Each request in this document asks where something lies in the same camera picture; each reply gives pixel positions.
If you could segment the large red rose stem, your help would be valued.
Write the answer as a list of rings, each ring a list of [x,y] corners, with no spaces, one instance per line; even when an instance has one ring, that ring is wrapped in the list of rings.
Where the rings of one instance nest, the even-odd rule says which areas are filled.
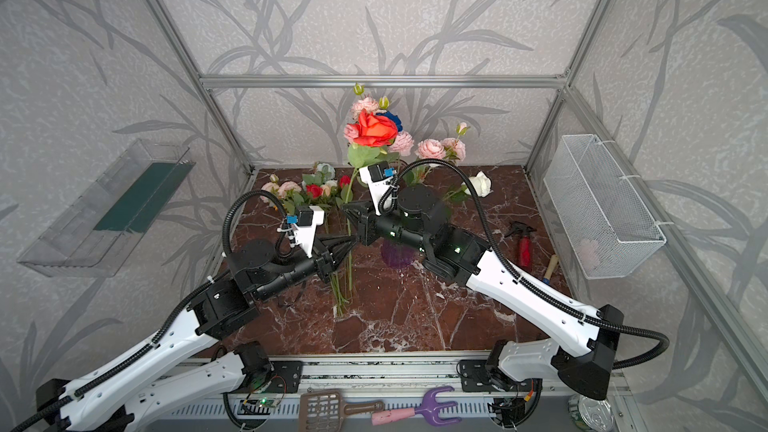
[[[400,133],[392,121],[363,109],[353,123],[358,124],[360,137],[356,144],[348,143],[347,163],[353,172],[350,182],[342,187],[344,203],[349,203],[353,198],[352,187],[361,168],[382,161],[392,164],[400,159],[400,154],[391,150]]]

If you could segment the blue rose stem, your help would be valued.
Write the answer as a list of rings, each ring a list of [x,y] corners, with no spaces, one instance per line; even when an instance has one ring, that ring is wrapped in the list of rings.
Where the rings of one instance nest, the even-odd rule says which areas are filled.
[[[402,121],[400,120],[400,118],[396,114],[393,114],[392,112],[387,111],[387,110],[379,110],[378,111],[378,116],[385,117],[385,118],[389,119],[390,121],[392,121],[393,124],[396,126],[398,132],[402,132],[403,131]]]

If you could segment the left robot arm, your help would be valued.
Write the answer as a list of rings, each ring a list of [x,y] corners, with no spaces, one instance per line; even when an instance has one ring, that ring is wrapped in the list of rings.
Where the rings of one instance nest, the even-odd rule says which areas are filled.
[[[213,393],[229,393],[270,366],[259,345],[229,352],[211,365],[167,377],[178,364],[227,338],[258,314],[258,305],[313,276],[329,279],[354,249],[352,235],[315,234],[324,221],[319,207],[283,213],[279,243],[254,240],[234,250],[231,228],[251,198],[280,203],[257,190],[240,196],[222,225],[224,274],[208,279],[183,298],[153,335],[108,364],[73,380],[53,379],[36,392],[37,411],[15,425],[25,431],[40,421],[50,431],[134,431],[166,412]]]

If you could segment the purple glass vase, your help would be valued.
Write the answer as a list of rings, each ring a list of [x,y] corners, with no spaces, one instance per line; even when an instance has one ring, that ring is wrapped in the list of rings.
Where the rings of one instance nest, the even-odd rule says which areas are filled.
[[[407,245],[384,241],[380,247],[380,255],[387,267],[400,270],[409,267],[415,261],[416,252]]]

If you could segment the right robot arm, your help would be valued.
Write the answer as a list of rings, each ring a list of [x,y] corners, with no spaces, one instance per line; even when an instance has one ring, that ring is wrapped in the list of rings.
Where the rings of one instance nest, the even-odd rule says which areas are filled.
[[[578,394],[603,400],[613,371],[644,364],[668,349],[665,334],[627,326],[617,308],[580,303],[507,260],[474,187],[469,192],[483,236],[451,224],[447,207],[430,188],[400,188],[396,170],[384,161],[358,175],[370,198],[342,210],[361,244],[383,239],[409,247],[441,280],[495,300],[546,334],[544,340],[501,341],[494,347],[486,370],[497,387],[526,379],[559,380]]]

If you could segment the pink flower stem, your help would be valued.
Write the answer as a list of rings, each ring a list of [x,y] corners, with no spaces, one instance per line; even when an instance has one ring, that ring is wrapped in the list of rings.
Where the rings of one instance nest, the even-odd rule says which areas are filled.
[[[469,131],[470,126],[466,122],[460,122],[455,130],[454,137],[441,140],[425,139],[418,143],[416,155],[419,159],[439,159],[452,164],[463,162],[466,159],[466,144],[462,137]]]
[[[360,130],[357,123],[348,123],[344,128],[344,137],[349,144],[356,144],[360,137]]]
[[[378,113],[379,110],[390,111],[390,103],[387,97],[376,99],[370,94],[367,94],[364,91],[364,88],[359,84],[355,85],[354,92],[357,96],[357,99],[353,102],[350,108],[351,121],[349,123],[355,122],[363,109],[367,109],[369,112],[373,113]],[[403,126],[403,131],[400,132],[398,137],[395,139],[394,144],[391,146],[391,150],[398,152],[401,157],[407,157],[412,153],[413,147],[413,137],[405,131]]]

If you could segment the white rose stem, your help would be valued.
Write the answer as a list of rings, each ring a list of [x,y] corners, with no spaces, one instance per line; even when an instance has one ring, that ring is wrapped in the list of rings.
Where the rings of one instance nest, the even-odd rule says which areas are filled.
[[[470,177],[469,181],[480,198],[487,197],[492,192],[492,181],[484,172]],[[471,192],[465,183],[452,186],[443,196],[447,203],[460,203],[470,198]]]

